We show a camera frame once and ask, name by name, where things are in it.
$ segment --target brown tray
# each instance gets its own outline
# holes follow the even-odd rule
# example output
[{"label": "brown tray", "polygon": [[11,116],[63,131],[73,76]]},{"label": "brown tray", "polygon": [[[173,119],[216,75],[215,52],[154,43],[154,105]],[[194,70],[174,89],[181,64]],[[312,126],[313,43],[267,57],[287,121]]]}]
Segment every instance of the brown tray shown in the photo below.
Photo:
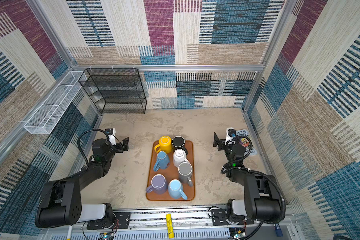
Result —
[{"label": "brown tray", "polygon": [[[173,199],[169,195],[168,191],[163,194],[156,194],[155,192],[146,193],[147,199],[150,201],[192,201],[195,198],[195,166],[193,163],[193,143],[189,140],[185,141],[185,148],[188,150],[187,160],[192,165],[193,174],[192,174],[192,182],[193,187],[190,187],[188,184],[183,184],[183,191],[187,195],[188,200],[184,200],[182,198]],[[148,175],[148,182],[147,187],[151,184],[151,179],[156,174],[162,174],[165,179],[168,181],[172,181],[173,179],[178,179],[179,172],[177,167],[173,164],[173,152],[168,153],[170,165],[166,169],[159,169],[157,172],[154,171],[154,165],[156,162],[157,153],[155,152],[154,148],[152,147],[152,155],[151,155],[151,164],[149,165],[149,175]]]}]

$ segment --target white wire basket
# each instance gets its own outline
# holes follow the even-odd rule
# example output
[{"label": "white wire basket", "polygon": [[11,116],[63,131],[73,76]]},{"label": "white wire basket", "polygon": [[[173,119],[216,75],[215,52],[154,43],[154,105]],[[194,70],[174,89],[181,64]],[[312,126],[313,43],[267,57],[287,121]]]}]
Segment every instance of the white wire basket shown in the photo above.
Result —
[{"label": "white wire basket", "polygon": [[85,81],[86,75],[80,71],[69,72],[35,111],[24,128],[31,134],[50,134],[80,90],[79,78]]}]

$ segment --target beige tabletop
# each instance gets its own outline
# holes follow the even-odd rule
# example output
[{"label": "beige tabletop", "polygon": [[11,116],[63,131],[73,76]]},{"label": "beige tabletop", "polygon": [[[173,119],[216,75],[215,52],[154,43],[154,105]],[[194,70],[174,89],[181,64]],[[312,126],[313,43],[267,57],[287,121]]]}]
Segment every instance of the beige tabletop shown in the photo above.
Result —
[{"label": "beige tabletop", "polygon": [[[129,137],[129,151],[116,154],[109,173],[81,191],[82,203],[109,202],[114,209],[226,203],[243,199],[243,187],[220,174],[227,162],[213,147],[213,132],[225,138],[226,128],[247,129],[240,108],[152,110],[145,114],[104,114],[100,129],[115,128],[121,141]],[[196,196],[186,202],[152,202],[145,197],[152,144],[161,136],[182,136],[193,142]],[[102,133],[96,138],[104,138]],[[259,155],[244,165],[265,172]]]}]

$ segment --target yellow mug handle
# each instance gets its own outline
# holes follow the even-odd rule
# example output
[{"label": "yellow mug handle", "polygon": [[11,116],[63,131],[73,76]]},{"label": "yellow mug handle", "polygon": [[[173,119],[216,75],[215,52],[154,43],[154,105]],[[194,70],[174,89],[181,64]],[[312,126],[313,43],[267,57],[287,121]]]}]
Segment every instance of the yellow mug handle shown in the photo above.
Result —
[{"label": "yellow mug handle", "polygon": [[158,145],[156,145],[155,147],[154,147],[154,150],[155,150],[155,152],[159,152],[159,151],[161,151],[161,149],[159,148],[158,150],[156,150],[156,148],[157,147],[160,147],[160,144],[158,144]]}]

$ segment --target black mug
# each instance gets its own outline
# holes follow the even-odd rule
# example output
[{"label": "black mug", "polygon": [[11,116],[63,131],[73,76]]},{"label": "black mug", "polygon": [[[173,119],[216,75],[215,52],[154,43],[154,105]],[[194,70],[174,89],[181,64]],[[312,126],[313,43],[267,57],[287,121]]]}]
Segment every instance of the black mug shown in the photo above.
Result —
[{"label": "black mug", "polygon": [[184,150],[185,154],[188,155],[188,151],[185,148],[185,139],[183,137],[180,137],[180,136],[176,136],[176,137],[172,138],[172,150],[173,150],[173,152],[175,152],[178,149]]}]

